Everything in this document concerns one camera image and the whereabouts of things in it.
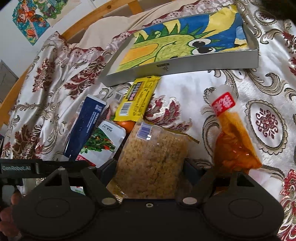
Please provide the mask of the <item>person's left hand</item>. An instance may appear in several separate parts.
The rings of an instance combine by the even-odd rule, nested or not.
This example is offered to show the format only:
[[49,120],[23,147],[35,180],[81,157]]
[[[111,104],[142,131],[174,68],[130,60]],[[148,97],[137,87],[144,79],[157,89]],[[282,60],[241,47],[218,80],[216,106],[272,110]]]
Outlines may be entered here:
[[15,191],[11,196],[11,205],[1,211],[1,232],[9,238],[15,238],[20,231],[14,223],[12,210],[19,203],[22,195],[19,191]]

